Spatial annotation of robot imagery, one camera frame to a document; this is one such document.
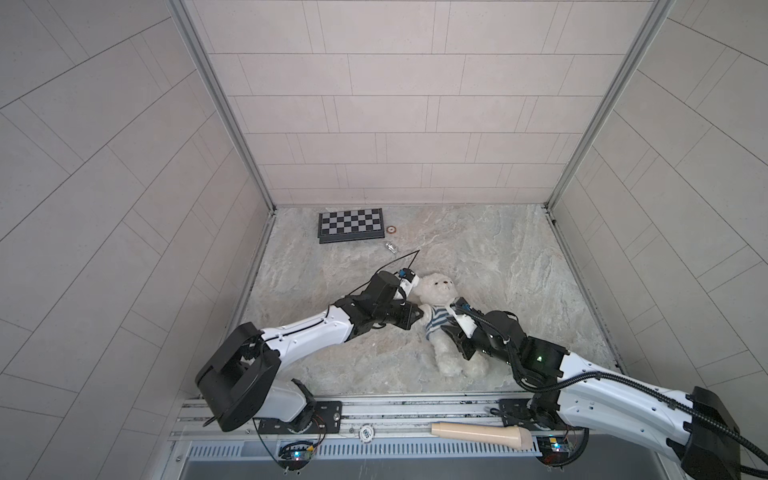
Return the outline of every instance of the beige cylindrical object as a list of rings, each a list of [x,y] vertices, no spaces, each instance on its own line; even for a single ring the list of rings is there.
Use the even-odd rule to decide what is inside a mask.
[[[533,448],[533,437],[527,429],[520,427],[491,427],[467,423],[433,423],[432,434],[444,439],[469,440],[471,442],[506,445],[514,450]]]

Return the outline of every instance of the teddy bear foot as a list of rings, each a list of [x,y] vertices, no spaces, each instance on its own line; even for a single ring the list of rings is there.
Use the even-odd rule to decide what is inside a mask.
[[[476,353],[471,359],[467,360],[464,365],[464,372],[467,376],[478,379],[488,374],[488,368],[490,368],[488,359],[480,353]]]
[[[462,359],[456,356],[443,354],[435,358],[437,368],[443,376],[459,376],[462,374]]]

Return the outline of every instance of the white teddy bear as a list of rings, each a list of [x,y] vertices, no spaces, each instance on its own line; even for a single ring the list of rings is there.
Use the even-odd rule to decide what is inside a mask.
[[[453,280],[441,273],[423,277],[413,293],[419,297],[424,312],[420,320],[426,325],[427,340],[435,347],[435,361],[444,376],[458,376],[464,371],[470,377],[482,377],[488,373],[488,359],[476,352],[470,360],[464,360],[456,345],[440,326],[450,320],[445,308],[458,297]]]

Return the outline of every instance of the teddy bear face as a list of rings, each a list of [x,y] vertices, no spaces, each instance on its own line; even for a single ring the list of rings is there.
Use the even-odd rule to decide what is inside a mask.
[[[419,296],[422,303],[429,305],[448,305],[458,296],[453,280],[442,273],[420,279],[413,293]]]

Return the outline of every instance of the stone-patterned floor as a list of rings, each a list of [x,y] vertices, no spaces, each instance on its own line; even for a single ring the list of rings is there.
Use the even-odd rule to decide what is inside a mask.
[[[452,276],[475,308],[511,310],[528,335],[614,365],[540,206],[386,207],[394,235],[319,245],[317,214],[335,210],[341,209],[278,211],[243,321],[279,326],[324,310],[396,258],[388,240],[400,255],[421,249],[414,271]],[[279,376],[300,379],[320,395],[519,390],[505,363],[490,362],[482,379],[444,378],[422,330],[388,326],[320,350]]]

